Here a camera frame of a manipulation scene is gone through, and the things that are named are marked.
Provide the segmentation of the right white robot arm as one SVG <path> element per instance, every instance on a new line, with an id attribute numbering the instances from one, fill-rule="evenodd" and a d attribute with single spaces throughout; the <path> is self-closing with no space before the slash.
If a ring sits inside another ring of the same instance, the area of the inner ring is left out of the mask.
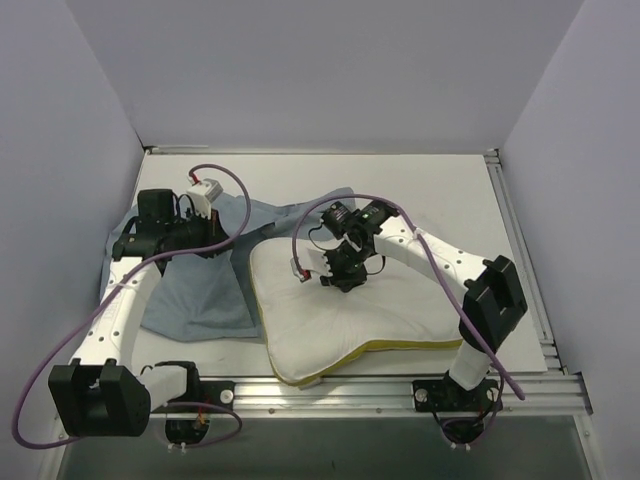
<path id="1" fill-rule="evenodd" d="M 339 246 L 324 253 L 325 286 L 347 293 L 368 277 L 365 262 L 392 259 L 440 284 L 460 317 L 462 344 L 443 385 L 446 402 L 465 409 L 479 397 L 479 385 L 496 369 L 519 399 L 524 392 L 498 360 L 497 352 L 528 311 L 516 266 L 509 258 L 466 253 L 419 229 L 406 213 L 381 200 L 352 210 L 340 201 L 321 223 Z"/>

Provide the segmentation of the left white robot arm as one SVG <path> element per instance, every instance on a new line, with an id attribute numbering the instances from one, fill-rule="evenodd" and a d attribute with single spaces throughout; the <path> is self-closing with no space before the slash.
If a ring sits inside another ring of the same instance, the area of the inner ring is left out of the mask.
<path id="1" fill-rule="evenodd" d="M 98 313 L 67 365 L 56 365 L 48 386 L 66 433 L 71 437 L 137 437 L 150 415 L 168 403 L 180 411 L 202 399 L 192 361 L 163 361 L 149 371 L 132 371 L 135 340 L 147 304 L 173 251 L 203 249 L 228 236 L 214 200 L 220 184 L 204 180 L 186 192 L 187 208 L 170 189 L 137 195 L 137 212 L 113 243 L 107 284 Z"/>

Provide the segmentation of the white pillow yellow trim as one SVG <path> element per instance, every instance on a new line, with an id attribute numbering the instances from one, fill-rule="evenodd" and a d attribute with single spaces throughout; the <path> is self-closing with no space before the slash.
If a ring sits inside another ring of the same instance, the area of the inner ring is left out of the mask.
<path id="1" fill-rule="evenodd" d="M 454 353 L 458 317 L 441 287 L 399 262 L 348 293 L 291 269 L 291 241 L 274 238 L 249 254 L 250 284 L 275 376 L 302 387 L 365 353 L 423 350 Z"/>

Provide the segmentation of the grey-blue pillowcase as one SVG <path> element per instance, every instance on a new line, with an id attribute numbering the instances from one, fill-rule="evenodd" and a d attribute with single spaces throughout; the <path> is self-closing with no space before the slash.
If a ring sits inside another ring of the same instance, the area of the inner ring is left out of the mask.
<path id="1" fill-rule="evenodd" d="M 289 237 L 309 206 L 253 200 L 250 222 L 234 250 L 213 258 L 181 255 L 169 262 L 146 304 L 142 327 L 179 342 L 259 337 L 249 253 L 265 239 Z"/>

